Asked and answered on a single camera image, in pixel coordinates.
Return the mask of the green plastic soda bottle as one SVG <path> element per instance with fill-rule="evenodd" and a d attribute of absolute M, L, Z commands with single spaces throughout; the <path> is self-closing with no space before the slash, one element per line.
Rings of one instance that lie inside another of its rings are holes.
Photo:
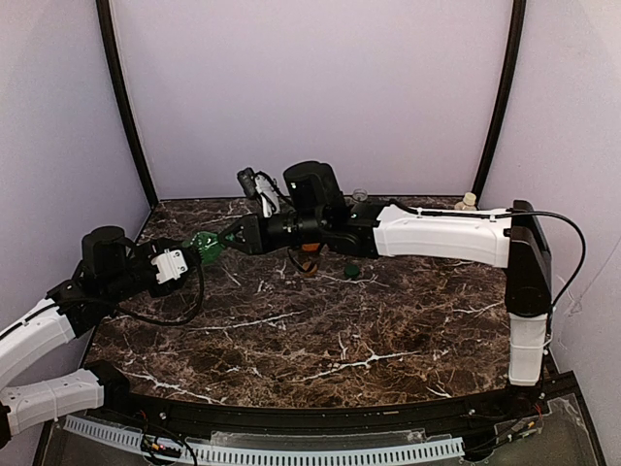
<path fill-rule="evenodd" d="M 203 265 L 216 262 L 225 251 L 225 246 L 219 241 L 218 235 L 209 231 L 199 231 L 190 239 L 182 242 L 185 248 L 195 250 Z"/>

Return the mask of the orange juice bottle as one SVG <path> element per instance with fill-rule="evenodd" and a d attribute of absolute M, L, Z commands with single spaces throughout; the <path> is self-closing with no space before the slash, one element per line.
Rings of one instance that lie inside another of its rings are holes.
<path fill-rule="evenodd" d="M 322 244 L 312 243 L 301 245 L 293 250 L 293 264 L 305 277 L 312 277 L 318 271 L 322 249 Z"/>

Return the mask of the dark green bottle cap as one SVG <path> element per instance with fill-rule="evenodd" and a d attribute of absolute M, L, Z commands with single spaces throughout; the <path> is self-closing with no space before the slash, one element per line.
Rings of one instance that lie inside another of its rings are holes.
<path fill-rule="evenodd" d="M 348 263 L 343 268 L 344 276 L 349 280 L 357 279 L 361 274 L 361 269 L 359 266 Z"/>

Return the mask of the brown drink bottle white label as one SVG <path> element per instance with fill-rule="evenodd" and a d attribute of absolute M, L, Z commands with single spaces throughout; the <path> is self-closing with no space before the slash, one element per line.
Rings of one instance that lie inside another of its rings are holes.
<path fill-rule="evenodd" d="M 351 193 L 351 199 L 355 203 L 363 203 L 368 200 L 368 192 L 363 188 L 355 188 Z"/>

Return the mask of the cream bottle cap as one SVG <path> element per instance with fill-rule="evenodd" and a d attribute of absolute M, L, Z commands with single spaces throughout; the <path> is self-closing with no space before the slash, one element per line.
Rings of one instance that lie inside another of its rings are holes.
<path fill-rule="evenodd" d="M 462 199 L 463 211 L 475 211 L 476 210 L 476 195 L 472 192 L 466 192 Z"/>

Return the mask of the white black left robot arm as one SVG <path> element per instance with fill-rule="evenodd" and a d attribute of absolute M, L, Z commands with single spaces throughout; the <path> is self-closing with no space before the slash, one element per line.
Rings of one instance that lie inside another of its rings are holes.
<path fill-rule="evenodd" d="M 120 313 L 127 299 L 180 289 L 190 272 L 202 271 L 201 262 L 199 250 L 184 241 L 160 238 L 137 245 L 119 226 L 85 235 L 72 278 L 1 332 L 1 442 L 49 420 L 122 403 L 129 381 L 108 362 L 30 385 L 11 382 L 52 350 Z"/>

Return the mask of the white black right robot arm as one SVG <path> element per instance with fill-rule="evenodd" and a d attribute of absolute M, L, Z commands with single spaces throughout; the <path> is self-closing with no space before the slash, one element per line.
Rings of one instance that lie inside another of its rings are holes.
<path fill-rule="evenodd" d="M 533 386 L 540 378 L 552 310 L 551 251 L 534 209 L 516 200 L 509 209 L 456 211 L 411 208 L 398 200 L 346 202 L 333 168 L 318 161 L 287 168 L 287 212 L 269 176 L 249 168 L 238 180 L 249 198 L 266 203 L 218 235 L 226 248 L 248 255 L 320 244 L 348 256 L 429 256 L 487 264 L 505 270 L 510 320 L 508 381 Z"/>

